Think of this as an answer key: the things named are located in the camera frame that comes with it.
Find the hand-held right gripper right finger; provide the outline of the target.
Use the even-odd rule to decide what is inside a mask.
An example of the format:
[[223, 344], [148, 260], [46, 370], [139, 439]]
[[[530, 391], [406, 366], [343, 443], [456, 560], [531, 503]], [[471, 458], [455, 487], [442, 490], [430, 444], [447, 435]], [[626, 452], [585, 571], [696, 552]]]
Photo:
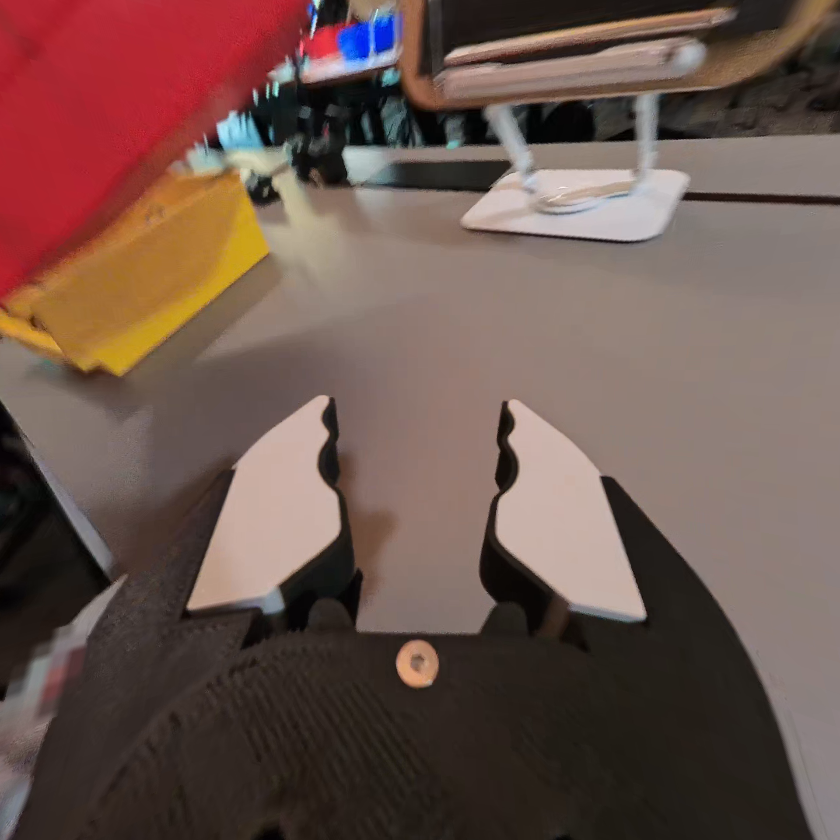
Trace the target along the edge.
[[479, 557], [488, 595], [519, 606], [532, 634], [550, 626], [556, 611], [644, 623], [602, 472], [518, 399], [501, 405], [497, 447], [497, 493]]

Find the yellow plastic bin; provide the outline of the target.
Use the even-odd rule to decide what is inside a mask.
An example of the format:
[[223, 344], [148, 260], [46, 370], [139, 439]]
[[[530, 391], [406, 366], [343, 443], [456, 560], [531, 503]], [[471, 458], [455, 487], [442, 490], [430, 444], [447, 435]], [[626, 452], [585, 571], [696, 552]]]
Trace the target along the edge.
[[2, 339], [122, 376], [268, 253], [237, 171], [168, 174], [88, 246], [6, 294]]

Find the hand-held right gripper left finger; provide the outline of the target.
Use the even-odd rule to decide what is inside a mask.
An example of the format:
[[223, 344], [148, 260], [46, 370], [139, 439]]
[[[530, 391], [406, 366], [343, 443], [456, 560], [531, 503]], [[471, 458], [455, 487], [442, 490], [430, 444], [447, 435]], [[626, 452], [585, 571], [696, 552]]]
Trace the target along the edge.
[[186, 600], [190, 616], [254, 610], [305, 617], [357, 574], [339, 488], [334, 398], [317, 395], [253, 443], [226, 496]]

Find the blue storage bin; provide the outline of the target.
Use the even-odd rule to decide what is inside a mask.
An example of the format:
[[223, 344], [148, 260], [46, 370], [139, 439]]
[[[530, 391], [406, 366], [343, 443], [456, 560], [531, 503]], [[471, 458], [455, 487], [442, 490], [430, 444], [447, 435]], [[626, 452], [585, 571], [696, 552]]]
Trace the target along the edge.
[[393, 52], [397, 46], [399, 23], [398, 15], [388, 13], [345, 25], [337, 35], [341, 57], [348, 61], [361, 61]]

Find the grey desk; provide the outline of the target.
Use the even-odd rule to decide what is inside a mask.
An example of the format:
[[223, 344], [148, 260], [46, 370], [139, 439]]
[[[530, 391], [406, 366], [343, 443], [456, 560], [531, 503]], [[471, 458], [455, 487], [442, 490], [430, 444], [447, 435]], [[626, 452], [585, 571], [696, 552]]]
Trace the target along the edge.
[[476, 195], [280, 180], [271, 256], [122, 379], [2, 344], [2, 403], [117, 564], [316, 395], [360, 629], [471, 633], [501, 403], [615, 478], [728, 614], [838, 838], [838, 205], [679, 205], [641, 245], [470, 233]]

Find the black strapped device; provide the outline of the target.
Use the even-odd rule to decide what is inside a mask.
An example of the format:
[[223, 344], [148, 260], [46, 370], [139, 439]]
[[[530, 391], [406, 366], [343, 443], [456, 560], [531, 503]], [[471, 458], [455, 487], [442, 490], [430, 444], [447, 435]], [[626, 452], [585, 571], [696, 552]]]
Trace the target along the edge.
[[291, 172], [304, 184], [339, 186], [348, 179], [341, 134], [301, 128], [295, 107], [231, 111], [185, 155], [195, 175], [236, 172], [255, 207], [281, 201], [277, 178]]

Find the red plastic bin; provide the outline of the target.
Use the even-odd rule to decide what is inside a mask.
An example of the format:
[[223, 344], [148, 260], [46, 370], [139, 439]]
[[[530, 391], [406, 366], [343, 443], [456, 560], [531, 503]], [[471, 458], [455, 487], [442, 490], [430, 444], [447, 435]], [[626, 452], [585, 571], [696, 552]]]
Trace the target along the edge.
[[101, 232], [298, 47], [302, 1], [2, 1], [1, 289]]

